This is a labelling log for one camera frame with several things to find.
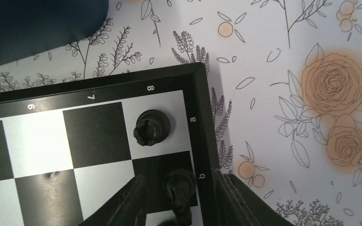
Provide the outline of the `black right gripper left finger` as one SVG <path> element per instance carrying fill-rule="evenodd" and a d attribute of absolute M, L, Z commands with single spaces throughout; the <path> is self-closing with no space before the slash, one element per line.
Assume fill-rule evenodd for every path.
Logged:
<path fill-rule="evenodd" d="M 135 176 L 79 226 L 144 226 L 146 178 Z"/>

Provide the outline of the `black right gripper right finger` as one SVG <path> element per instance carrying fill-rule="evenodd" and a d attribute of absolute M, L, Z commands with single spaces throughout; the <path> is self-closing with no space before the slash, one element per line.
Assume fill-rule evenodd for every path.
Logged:
<path fill-rule="evenodd" d="M 214 170 L 221 226 L 292 226 L 234 174 Z"/>

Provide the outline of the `dark blue plastic tray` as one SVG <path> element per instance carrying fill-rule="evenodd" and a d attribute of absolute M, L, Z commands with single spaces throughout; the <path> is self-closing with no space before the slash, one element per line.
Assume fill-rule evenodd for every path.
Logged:
<path fill-rule="evenodd" d="M 0 66 L 93 35 L 107 0 L 0 0 Z"/>

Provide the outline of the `black chess piece on board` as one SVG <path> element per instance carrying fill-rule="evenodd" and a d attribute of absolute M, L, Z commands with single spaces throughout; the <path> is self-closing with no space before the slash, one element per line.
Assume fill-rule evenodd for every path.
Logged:
<path fill-rule="evenodd" d="M 167 115 L 156 109 L 144 111 L 137 119 L 133 136 L 141 146 L 153 146 L 170 134 L 171 123 Z"/>
<path fill-rule="evenodd" d="M 163 180 L 165 194 L 171 199 L 172 210 L 180 226 L 192 225 L 190 199 L 195 194 L 197 182 L 191 171 L 175 169 Z"/>

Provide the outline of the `black white chessboard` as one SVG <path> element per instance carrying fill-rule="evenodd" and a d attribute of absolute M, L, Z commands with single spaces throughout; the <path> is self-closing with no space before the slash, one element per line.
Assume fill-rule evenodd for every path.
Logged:
<path fill-rule="evenodd" d="M 169 136 L 141 146 L 147 110 L 164 112 Z M 0 93 L 0 226 L 77 226 L 134 176 L 146 178 L 146 224 L 175 219 L 165 175 L 186 169 L 197 188 L 194 226 L 217 226 L 218 168 L 203 63 Z"/>

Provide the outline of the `floral patterned table cloth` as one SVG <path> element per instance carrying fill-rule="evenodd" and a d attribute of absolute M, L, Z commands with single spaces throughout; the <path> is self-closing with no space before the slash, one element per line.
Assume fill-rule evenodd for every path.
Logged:
<path fill-rule="evenodd" d="M 294 225 L 362 226 L 362 0 L 111 0 L 0 92 L 202 62 L 215 155 Z"/>

